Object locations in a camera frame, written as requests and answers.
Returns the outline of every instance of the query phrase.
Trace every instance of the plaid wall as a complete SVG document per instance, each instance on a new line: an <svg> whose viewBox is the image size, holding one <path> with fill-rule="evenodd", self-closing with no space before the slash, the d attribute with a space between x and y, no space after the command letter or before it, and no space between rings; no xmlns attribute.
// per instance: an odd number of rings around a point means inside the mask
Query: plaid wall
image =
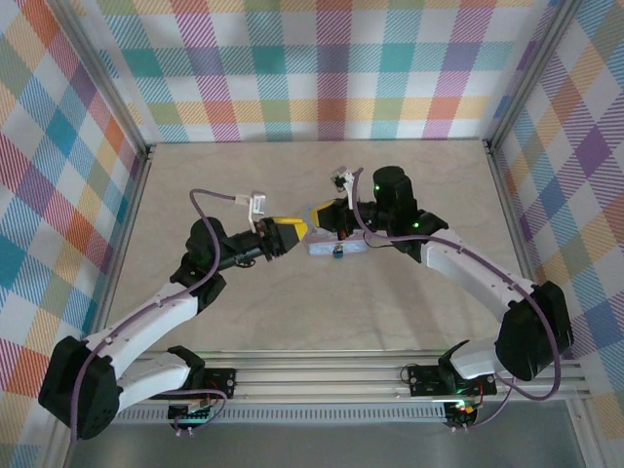
<svg viewBox="0 0 624 468"><path fill-rule="evenodd" d="M573 354L624 466L624 1L583 3L503 152L532 261L565 290Z"/></svg>
<svg viewBox="0 0 624 468"><path fill-rule="evenodd" d="M478 137L545 2L73 4L146 139L185 142Z"/></svg>
<svg viewBox="0 0 624 468"><path fill-rule="evenodd" d="M516 92L518 91L520 84L523 81L527 73L527 69L530 67L531 63L535 59L537 52L539 51L539 44L548 32L548 26L552 19L555 17L555 13L561 6L563 0L549 0L542 17L533 32L533 35L528 41L528 45L526 46L525 52L523 53L522 58L516 65L516 69L509 80L509 84L505 89L505 94L502 99L498 103L496 107L496 111L494 112L494 116L491 119L491 122L487 126L486 134L484 135L484 139L491 139L494 136L494 132L500 125L505 112L509 109L509 105L511 104L511 99L514 97Z"/></svg>
<svg viewBox="0 0 624 468"><path fill-rule="evenodd" d="M55 343L94 318L136 150L43 0L0 16L0 466L33 466Z"/></svg>

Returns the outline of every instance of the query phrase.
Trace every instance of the yellow object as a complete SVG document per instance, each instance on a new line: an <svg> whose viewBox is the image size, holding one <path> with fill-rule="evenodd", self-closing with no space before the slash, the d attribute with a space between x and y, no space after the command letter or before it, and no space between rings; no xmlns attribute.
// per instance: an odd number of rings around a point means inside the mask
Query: yellow object
<svg viewBox="0 0 624 468"><path fill-rule="evenodd" d="M312 210L310 212L310 216L312 216L312 220L314 221L314 225L316 227L321 227L319 225L319 211L320 210L324 210L329 205L331 205L333 202L334 202L334 200L329 200L328 202L325 202L323 205L319 205L318 207L316 207L314 210Z"/></svg>
<svg viewBox="0 0 624 468"><path fill-rule="evenodd" d="M296 237L299 238L299 241L305 237L305 234L308 232L308 225L305 223L303 219L298 217L274 217L273 222L276 224L291 224L294 226L294 230L296 231Z"/></svg>

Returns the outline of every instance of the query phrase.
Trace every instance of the cable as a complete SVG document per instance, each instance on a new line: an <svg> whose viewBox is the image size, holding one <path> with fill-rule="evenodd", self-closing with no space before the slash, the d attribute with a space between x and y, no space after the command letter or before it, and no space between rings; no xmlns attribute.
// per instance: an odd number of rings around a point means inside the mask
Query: cable
<svg viewBox="0 0 624 468"><path fill-rule="evenodd" d="M358 199L358 182L360 181L360 174L362 173L363 170L364 170L364 168L360 168L355 173L353 173L353 193L352 193L352 196L353 196L354 200ZM559 348L557 347L557 340L555 338L555 334L553 333L553 330L550 327L548 319L546 318L546 315L544 315L544 312L542 311L541 307L539 307L537 302L535 302L535 299L533 299L528 292L526 292L519 285L515 284L511 278L509 278L505 273L503 273L495 265L489 263L484 258L481 258L478 254L476 254L476 253L474 253L474 252L472 252L472 251L470 251L468 249L465 249L463 246L460 246L459 244L456 244L453 241L449 241L447 239L442 239L440 237L425 236L425 235L421 235L421 234L413 234L413 235L409 235L409 236L400 236L400 237L381 236L381 235L379 235L379 234L377 234L375 232L372 232L365 225L364 221L362 220L362 217L360 216L360 211L358 209L358 204L357 203L353 204L353 214L354 214L356 220L358 221L358 224L360 225L360 228L366 234L370 234L372 237L376 237L377 239L381 239L381 240L384 240L384 241L390 241L390 242L430 241L430 242L437 242L438 244L442 244L442 245L451 247L452 249L456 249L456 250L462 252L463 254L468 255L473 260L477 261L483 267L485 267L486 269L488 269L489 271L494 273L496 276L498 276L501 280L503 280L514 291L516 291L518 294L520 294L526 300L526 302L528 302L528 304L533 308L533 310L535 311L535 313L539 317L539 320L541 321L542 326L544 327L544 330L546 331L546 336L548 337L548 342L549 342L551 350L553 352L553 362L554 362L554 367L555 367L555 378L553 380L553 386L548 391L548 393L546 393L546 395L532 395L532 394L526 392L525 390L523 390L522 388L520 388L519 386L517 386L516 383L515 383L515 378L512 379L512 380L507 380L507 379L504 379L504 378L502 378L500 376L498 376L497 378L501 382L503 382L505 385L507 385L508 387L513 388L514 390L516 390L523 397L528 398L529 400L533 400L535 402L544 402L544 401L550 399L553 395L555 395L559 391L559 387L561 386L561 382L562 382L562 361L561 361L561 356L559 355Z"/></svg>
<svg viewBox="0 0 624 468"><path fill-rule="evenodd" d="M371 249L384 249L386 247L394 247L392 244L386 244L384 246L372 246L369 241L367 240L367 233L365 232L362 235L362 238L364 239L364 242L366 243L367 246L369 246Z"/></svg>
<svg viewBox="0 0 624 468"><path fill-rule="evenodd" d="M207 388L207 389L202 389L202 390L172 390L171 392L164 392L161 393L161 395L165 395L165 396L181 396L181 395L204 395L204 394L209 394L209 395L218 395L219 397L221 397L223 399L223 404L219 407L219 409L216 411L215 414L213 414L213 417L211 417L210 419L208 419L206 422L201 423L199 426L194 427L192 430L193 431L201 431L202 429L204 429L206 426L208 426L211 422L213 422L215 419L217 419L219 417L219 415L223 412L223 409L225 408L225 405L227 404L227 395L225 394L225 392L221 392L220 390L213 390L211 388ZM178 431L178 434L180 434L180 429L179 427L177 427L177 422L179 421L179 416L177 416L174 419L174 429L176 429Z"/></svg>
<svg viewBox="0 0 624 468"><path fill-rule="evenodd" d="M218 387L216 386L216 384L212 380L210 380L208 383L213 387L214 390L218 390ZM216 405L217 401L218 401L218 396L215 396L213 405Z"/></svg>
<svg viewBox="0 0 624 468"><path fill-rule="evenodd" d="M498 378L501 382L503 381L498 374L496 374L496 378ZM516 377L513 377L511 379L511 381L512 381L512 383L515 382L516 381ZM492 420L495 417L497 417L500 414L500 412L503 411L504 408L507 406L507 404L509 403L509 398L511 397L511 394L512 394L513 391L514 391L514 387L509 387L509 392L507 392L507 395L505 395L505 398L501 402L500 406L496 409L496 411L493 412L490 416L488 416L483 421L475 422L472 426L469 427L469 429L485 426L489 422L492 422Z"/></svg>
<svg viewBox="0 0 624 468"><path fill-rule="evenodd" d="M400 378L400 379L401 379L401 381L402 381L403 383L405 383L406 385L410 385L410 383L409 383L407 380L405 380L405 379L403 378L403 371L404 371L405 369L409 368L410 366L416 366L416 364L405 364L405 365L401 368L401 371L399 372L399 378Z"/></svg>
<svg viewBox="0 0 624 468"><path fill-rule="evenodd" d="M105 339L103 339L94 348L94 350L91 352L91 354L85 360L85 363L82 365L82 367L78 371L78 375L76 376L76 381L74 382L74 388L73 388L73 391L72 391L72 394L71 394L71 403L70 403L70 409L69 409L69 427L71 429L71 442L72 443L78 441L78 400L80 398L80 389L82 387L82 382L83 382L83 380L85 378L85 374L87 373L87 367L92 362L92 360L96 358L96 356L98 355L99 351L101 351L108 343L110 343L112 339L114 339L117 336L119 336L119 333L121 333L123 330L125 330L127 327L129 327L131 324L136 322L138 319L142 318L146 314L149 314L152 310L157 309L159 307L162 307L164 305L167 305L168 303L170 303L170 302L172 302L172 301L174 301L176 299L179 299L180 297L182 297L184 295L192 293L196 289L202 287L204 284L206 284L206 282L208 282L208 280L210 280L212 278L213 274L216 272L216 270L218 268L218 264L219 264L220 259L221 259L221 249L219 247L218 238L216 237L215 230L213 229L212 225L208 221L208 218L206 217L206 215L204 214L204 212L200 208L199 204L197 203L197 200L195 199L195 194L196 193L202 193L202 194L205 194L205 195L211 195L213 197L220 198L222 200L236 200L236 197L233 197L231 195L223 195L222 193L212 192L210 190L205 190L203 188L194 188L194 189L192 189L188 193L188 196L191 199L191 204L193 205L193 208L195 208L195 210L199 214L199 216L202 219L202 221L204 221L204 224L208 228L208 232L210 233L211 238L213 240L213 244L214 244L214 262L213 262L213 266L211 266L211 269L209 270L209 272L206 273L206 276L204 276L204 278L202 278L200 281L198 281L194 285L190 286L189 288L185 289L184 291L177 292L176 294L170 295L169 297L165 297L164 299L162 299L160 301L160 303L154 302L152 304L149 304L149 305L143 307L141 310L139 310L135 314L133 314L130 317L128 317L128 319L126 319L126 321L124 321L121 324L119 324L119 326L115 330L113 330Z"/></svg>
<svg viewBox="0 0 624 468"><path fill-rule="evenodd" d="M479 393L481 394L478 405L481 406L484 403L484 384L480 380L477 380L477 383L479 384Z"/></svg>

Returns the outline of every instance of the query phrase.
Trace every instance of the metal frame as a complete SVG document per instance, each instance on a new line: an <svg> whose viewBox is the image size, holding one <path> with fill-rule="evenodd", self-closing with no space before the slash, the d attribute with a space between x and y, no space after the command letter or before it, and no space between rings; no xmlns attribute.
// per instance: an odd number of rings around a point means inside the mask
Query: metal frame
<svg viewBox="0 0 624 468"><path fill-rule="evenodd" d="M126 218L122 227L122 232L119 238L119 246L113 256L110 273L106 279L104 285L104 293L102 295L102 302L96 314L96 319L92 326L92 332L102 329L108 316L110 314L110 307L112 305L113 296L119 283L119 277L121 275L122 265L126 252L128 251L128 245L130 244L130 238L132 235L135 221L137 220L138 206L145 189L145 183L147 182L147 176L152 164L152 152L146 152L145 157L139 162L139 167L136 172L135 189L130 196L128 206L128 217ZM44 431L42 431L45 438L45 443L42 444L42 449L37 461L38 468L58 468L60 466L68 466L71 458L71 446L69 443L69 428L64 426L55 417L49 416Z"/></svg>
<svg viewBox="0 0 624 468"><path fill-rule="evenodd" d="M146 352L139 361L153 359L158 352ZM463 397L412 397L409 387L400 379L401 369L416 363L435 366L441 351L217 351L196 353L207 367L234 368L236 393L232 405L309 405L309 404L371 404L413 402L456 402ZM510 377L508 372L502 376ZM554 369L544 370L531 382L520 382L531 393L550 390ZM498 395L487 397L499 401L507 387L498 384ZM585 398L589 386L580 365L563 362L561 391L557 398ZM524 397L512 394L512 400ZM162 405L163 401L150 401Z"/></svg>
<svg viewBox="0 0 624 468"><path fill-rule="evenodd" d="M204 422L206 416L185 416L180 422ZM138 404L122 411L113 424L167 424L166 405ZM444 403L411 402L312 405L228 404L214 423L354 424L387 422L446 422Z"/></svg>
<svg viewBox="0 0 624 468"><path fill-rule="evenodd" d="M516 90L516 93L511 99L507 111L503 115L498 128L494 131L494 135L490 141L490 146L493 149L500 149L502 142L507 135L509 135L509 132L516 123L516 119L518 119L533 88L541 78L546 65L564 37L567 27L574 19L581 3L583 3L583 0L563 0L552 20L546 26L546 34L544 34L544 37L537 46L535 59L526 70L518 90Z"/></svg>
<svg viewBox="0 0 624 468"><path fill-rule="evenodd" d="M480 136L479 139L491 137L491 132L493 130L491 125L498 105L507 94L509 84L516 73L517 65L521 62L530 44L533 33L544 16L550 1L551 0L533 1L528 17L521 27L521 31L516 38L511 54L507 58L507 65L501 70L497 83L490 95L489 104L486 107L486 111L478 127L477 135Z"/></svg>
<svg viewBox="0 0 624 468"><path fill-rule="evenodd" d="M106 66L98 55L91 39L85 33L80 21L68 2L62 0L48 0L50 10L58 21L69 39L69 42L76 50L76 54L83 61L85 69L91 75L96 84L96 88L102 94L106 103L111 108L113 115L121 124L126 136L135 145L136 149L144 158L149 154L149 145L143 138L137 123L133 119L128 107L119 94L117 87L112 82Z"/></svg>
<svg viewBox="0 0 624 468"><path fill-rule="evenodd" d="M484 141L484 149L492 179L496 186L496 192L498 193L498 199L500 200L500 206L520 264L520 271L525 278L530 278L536 282L535 270L530 261L527 243L522 235L518 217L511 201L511 194L497 164L497 150L493 149L486 141ZM605 447L605 435L588 400L570 398L567 399L566 405L585 464L592 468L611 466L612 463L607 464L605 462L606 452L603 450L603 447Z"/></svg>

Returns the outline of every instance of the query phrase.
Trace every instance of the robotic arm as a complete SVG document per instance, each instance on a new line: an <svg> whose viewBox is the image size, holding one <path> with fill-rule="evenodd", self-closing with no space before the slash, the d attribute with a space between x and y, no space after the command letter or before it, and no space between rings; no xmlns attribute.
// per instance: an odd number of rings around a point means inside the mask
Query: robotic arm
<svg viewBox="0 0 624 468"><path fill-rule="evenodd" d="M569 348L573 337L559 287L550 282L537 286L468 249L446 222L418 207L411 181L401 168L384 167L373 174L375 200L371 202L357 199L358 176L344 169L332 176L338 191L346 191L347 197L314 210L314 223L335 232L338 242L356 229L371 235L385 231L399 252L453 279L501 323L498 336L462 341L450 348L437 366L411 367L406 383L412 396L474 396L475 385L477 395L479 387L482 395L492 394L496 389L490 375L508 371L521 380L532 380ZM217 219L208 218L218 245L203 220L197 221L191 228L180 267L144 306L123 324L83 341L68 337L59 342L39 403L64 424L75 427L78 437L90 439L105 429L119 411L134 403L171 390L208 388L215 376L209 375L212 370L205 369L201 358L181 346L146 363L135 360L165 333L216 300L225 288L225 280L218 272L234 266L251 267L263 255L270 261L291 250L307 232L301 219L268 217L253 222L253 212L257 213L250 204L251 229L229 237ZM215 274L203 282L216 257L219 261ZM538 317L535 304L544 320ZM145 313L145 306L151 308L149 313ZM75 392L82 372L80 391ZM230 398L233 383L227 383L227 387ZM76 402L78 410L73 417L77 420L72 424L71 408Z"/></svg>
<svg viewBox="0 0 624 468"><path fill-rule="evenodd" d="M253 266L260 256L270 261L292 249L307 232L302 219L266 217L255 222L253 229L228 237L218 219L209 217L208 221L219 243L217 272L234 266ZM104 430L119 411L147 398L170 390L208 388L204 360L182 346L170 348L146 363L133 364L165 333L211 305L225 288L225 280L215 273L199 288L187 292L206 276L215 260L212 236L201 219L193 224L186 249L170 282L130 317L83 341L69 336L55 347L39 393L39 403L68 426L74 383L90 355L97 353L87 364L78 395L76 427L79 438L91 439ZM174 300L161 304L164 298L172 295L175 295ZM150 313L143 313L145 306L153 303L158 306ZM122 331L110 337L121 329L121 323L127 322L130 323Z"/></svg>
<svg viewBox="0 0 624 468"><path fill-rule="evenodd" d="M474 249L468 250L446 222L418 207L411 181L401 168L381 168L372 179L375 201L360 202L353 193L353 174L339 169L331 180L338 191L346 191L347 198L326 202L315 209L312 212L315 224L336 233L338 240L346 239L360 228L370 233L386 231L399 252L453 279L501 323L498 336L463 341L451 348L440 359L437 375L433 377L440 382L432 383L443 383L445 391L454 393L468 380L501 371L508 371L520 380L532 380L553 362L554 353L542 322L518 288L512 287L514 285L530 292L530 297L541 308L555 336L559 354L569 348L573 336L566 300L557 285L547 282L537 286L496 266L483 255L475 254ZM358 211L360 220L354 210ZM421 239L398 240L406 236ZM430 236L435 236L437 242L427 240ZM494 271L503 272L509 281L503 281Z"/></svg>

